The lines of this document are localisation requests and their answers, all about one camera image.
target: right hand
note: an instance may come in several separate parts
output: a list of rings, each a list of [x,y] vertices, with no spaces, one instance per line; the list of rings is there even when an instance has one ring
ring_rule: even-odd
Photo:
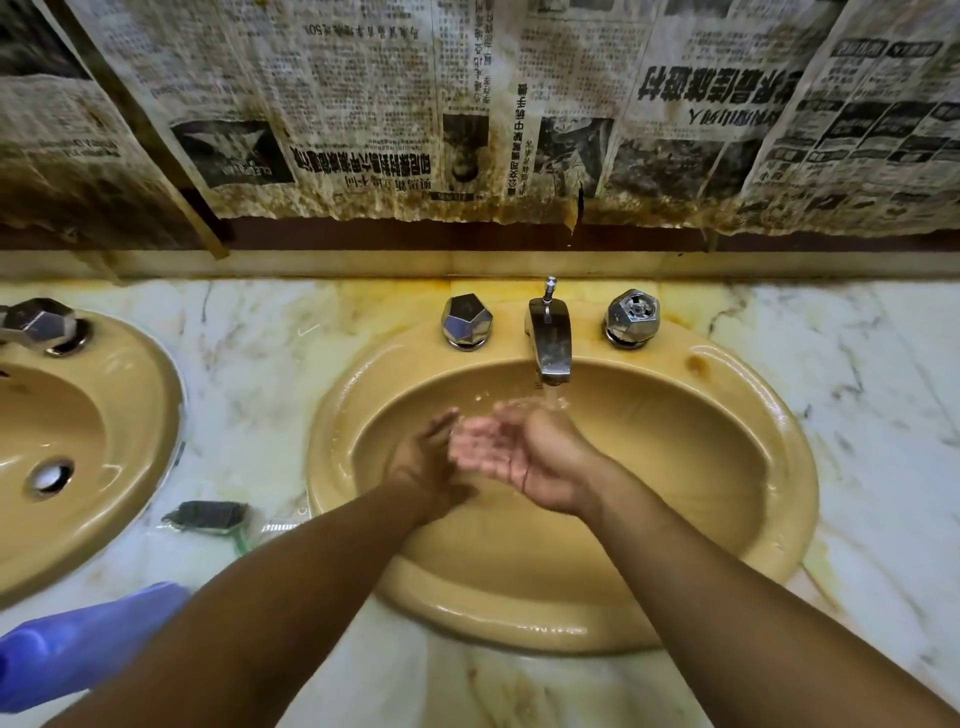
[[[513,485],[543,508],[583,517],[588,476],[603,459],[570,418],[539,400],[498,402],[450,436],[450,459],[468,473]]]

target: sink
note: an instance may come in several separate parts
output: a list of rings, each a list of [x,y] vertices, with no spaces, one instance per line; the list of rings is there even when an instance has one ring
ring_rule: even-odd
[[[432,413],[456,405],[468,416],[488,414],[497,400],[542,396],[524,308],[495,308],[493,336],[476,352],[455,351],[435,324],[424,324],[354,362],[311,431],[315,508],[375,487],[397,440]],[[576,308],[572,376],[557,392],[576,424],[716,544],[785,581],[812,537],[818,485],[807,442],[780,398],[733,354],[685,328],[663,323],[642,350],[624,352],[601,331],[602,307]],[[460,477],[479,495],[407,541],[381,579],[383,598],[443,628],[528,649],[659,643],[581,522],[508,486]]]
[[[146,505],[177,446],[182,391],[147,336],[106,316],[82,348],[0,346],[0,606],[92,556]]]

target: faucet handle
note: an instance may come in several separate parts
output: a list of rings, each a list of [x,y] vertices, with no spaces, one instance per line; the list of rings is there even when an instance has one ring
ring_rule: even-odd
[[[47,350],[73,340],[77,314],[53,299],[29,299],[0,308],[0,340],[27,349]]]
[[[660,329],[660,302],[633,288],[611,301],[603,326],[607,339],[618,349],[639,349]]]
[[[482,347],[493,328],[493,314],[473,293],[448,299],[440,321],[446,341],[461,352]]]
[[[547,276],[546,277],[546,289],[543,291],[543,302],[550,303],[553,301],[553,292],[557,290],[557,277],[556,276]]]

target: forearm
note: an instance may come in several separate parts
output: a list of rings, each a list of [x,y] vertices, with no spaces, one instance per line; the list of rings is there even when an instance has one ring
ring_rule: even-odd
[[[421,518],[380,486],[211,580],[109,684],[51,725],[267,726],[340,639]]]
[[[722,726],[956,726],[956,713],[832,619],[700,534],[608,461],[585,520]]]

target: sink rim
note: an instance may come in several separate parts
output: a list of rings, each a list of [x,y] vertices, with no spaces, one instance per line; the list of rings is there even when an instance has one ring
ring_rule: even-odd
[[[644,350],[622,352],[612,348],[595,325],[602,317],[601,306],[577,302],[577,309],[578,315],[571,322],[574,376],[577,361],[589,361],[661,379],[719,409],[753,441],[767,464],[765,482],[768,486],[773,483],[779,494],[764,494],[760,529],[741,558],[774,580],[785,581],[800,564],[812,539],[819,507],[816,467],[797,419],[753,369],[708,339],[663,322],[658,337]],[[365,428],[388,407],[429,386],[435,378],[476,367],[530,361],[529,343],[522,329],[522,305],[495,308],[494,320],[491,341],[478,352],[451,350],[436,326],[421,324],[371,346],[347,366],[322,398],[311,425],[307,487],[315,512],[356,497],[349,457]],[[671,352],[709,357],[726,366],[739,384],[753,391],[755,396],[750,397],[749,407],[731,408],[733,395],[717,391],[692,373],[684,370],[686,376],[679,376],[676,371],[665,371],[664,364],[676,358],[671,359]],[[422,376],[405,370],[404,362],[411,365],[408,369],[416,363]],[[389,376],[379,381],[373,379],[386,370]],[[368,388],[367,403],[352,408],[362,412],[342,416],[343,403],[354,403],[356,393]],[[747,409],[762,412],[769,433],[758,432],[752,422],[744,421]],[[348,444],[342,443],[336,450],[347,454],[347,462],[330,456],[333,438],[348,440]],[[387,568],[377,591],[402,610],[441,627],[513,647],[604,653],[659,643],[649,621],[633,603],[585,606],[489,593],[443,579],[403,555]]]
[[[0,561],[0,607],[45,588],[115,539],[148,504],[179,451],[186,390],[172,356],[152,336],[120,319],[93,311],[77,314],[94,325],[94,335],[82,352],[54,358],[8,345],[0,348],[0,369],[29,369],[57,377],[90,400],[105,442],[101,471],[84,486],[101,487],[96,496],[84,499],[85,515],[79,522],[69,518],[70,528],[51,529]],[[142,385],[135,402],[125,400],[129,392],[117,386],[124,372],[118,375],[108,367],[132,367],[133,374],[126,376]],[[108,475],[118,462],[124,467]],[[42,502],[54,503],[61,495]]]

